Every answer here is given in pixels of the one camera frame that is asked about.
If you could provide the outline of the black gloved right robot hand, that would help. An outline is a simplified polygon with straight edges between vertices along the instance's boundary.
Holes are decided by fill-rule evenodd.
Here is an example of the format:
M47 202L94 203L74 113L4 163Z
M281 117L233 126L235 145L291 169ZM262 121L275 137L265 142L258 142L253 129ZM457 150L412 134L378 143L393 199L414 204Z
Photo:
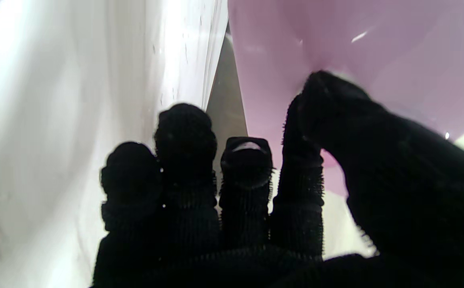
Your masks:
M154 141L155 154L120 144L102 168L94 288L464 288L464 150L329 71L288 108L271 213L265 139L227 140L219 200L203 110L164 110ZM323 259L322 150L377 255Z

